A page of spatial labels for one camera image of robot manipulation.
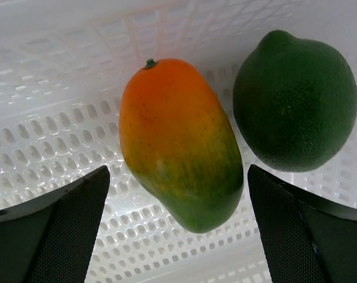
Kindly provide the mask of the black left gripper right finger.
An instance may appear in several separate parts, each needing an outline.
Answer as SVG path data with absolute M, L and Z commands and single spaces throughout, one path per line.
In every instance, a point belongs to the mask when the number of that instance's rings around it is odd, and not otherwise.
M 256 165 L 247 180 L 273 282 L 357 282 L 357 209 Z

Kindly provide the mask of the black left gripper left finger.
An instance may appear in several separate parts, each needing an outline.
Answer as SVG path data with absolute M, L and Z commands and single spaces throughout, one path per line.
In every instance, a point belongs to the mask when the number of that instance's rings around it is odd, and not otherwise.
M 0 210 L 0 282 L 84 282 L 110 187 L 107 166 Z

